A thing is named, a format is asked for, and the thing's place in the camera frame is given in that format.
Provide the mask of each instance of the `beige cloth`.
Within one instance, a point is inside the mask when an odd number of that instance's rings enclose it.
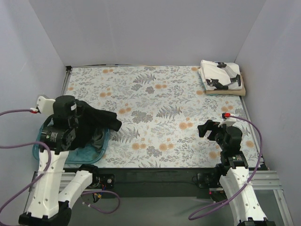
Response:
[[[241,83],[243,85],[242,89],[240,90],[206,90],[206,94],[221,94],[221,95],[237,95],[237,96],[245,96],[246,89],[243,81],[243,77],[240,75]]]

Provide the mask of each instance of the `white wall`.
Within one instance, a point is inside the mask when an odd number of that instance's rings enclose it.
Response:
[[[234,61],[265,0],[30,0],[65,65]]]
[[[301,2],[267,0],[238,57],[250,117],[263,134],[295,225],[301,224]]]
[[[64,65],[28,0],[0,0],[0,112],[35,106],[38,94],[60,95]],[[0,143],[13,145],[36,139],[45,117],[15,113],[0,117]],[[32,147],[0,149],[0,205],[31,181],[38,163]],[[16,225],[28,192],[1,214]]]

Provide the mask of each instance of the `black cloth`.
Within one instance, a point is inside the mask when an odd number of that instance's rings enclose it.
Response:
[[[79,126],[70,150],[85,147],[90,142],[96,128],[109,128],[118,131],[122,125],[114,112],[98,110],[82,100],[76,100]]]

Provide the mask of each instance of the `floral pattern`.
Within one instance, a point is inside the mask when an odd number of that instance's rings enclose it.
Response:
[[[221,149],[199,138],[197,126],[222,121],[225,111],[246,117],[239,97],[207,96],[198,67],[191,66],[73,68],[66,94],[116,112],[122,121],[118,132],[111,131],[98,167],[214,167]],[[250,125],[235,125],[243,131],[241,150],[254,167],[258,151]]]

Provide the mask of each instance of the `white folded cloth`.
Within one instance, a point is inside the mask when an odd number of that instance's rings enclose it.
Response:
[[[206,90],[239,90],[243,87],[239,66],[235,63],[202,60],[199,73]]]

